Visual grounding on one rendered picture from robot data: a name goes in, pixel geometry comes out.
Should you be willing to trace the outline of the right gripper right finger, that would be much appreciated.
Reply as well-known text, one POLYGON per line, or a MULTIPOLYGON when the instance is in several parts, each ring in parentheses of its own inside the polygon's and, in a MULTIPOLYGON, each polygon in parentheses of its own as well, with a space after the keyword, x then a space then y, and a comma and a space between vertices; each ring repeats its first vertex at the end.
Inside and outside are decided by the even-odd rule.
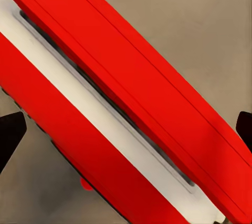
POLYGON ((241 111, 239 113, 236 131, 240 138, 247 145, 249 150, 252 152, 252 113, 241 111))

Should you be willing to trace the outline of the radio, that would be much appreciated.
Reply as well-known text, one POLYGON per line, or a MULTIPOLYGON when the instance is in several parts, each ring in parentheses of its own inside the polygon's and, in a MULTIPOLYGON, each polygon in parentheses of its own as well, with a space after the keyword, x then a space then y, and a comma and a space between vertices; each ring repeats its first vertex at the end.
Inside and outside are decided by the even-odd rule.
POLYGON ((252 152, 105 0, 0 0, 0 86, 129 224, 252 224, 252 152))

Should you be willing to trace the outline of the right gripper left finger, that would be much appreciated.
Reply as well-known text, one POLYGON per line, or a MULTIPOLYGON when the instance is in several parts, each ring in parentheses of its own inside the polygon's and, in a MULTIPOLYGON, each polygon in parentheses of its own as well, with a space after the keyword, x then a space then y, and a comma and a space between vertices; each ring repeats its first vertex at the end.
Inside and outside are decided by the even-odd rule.
POLYGON ((0 174, 27 131, 22 111, 0 117, 0 174))

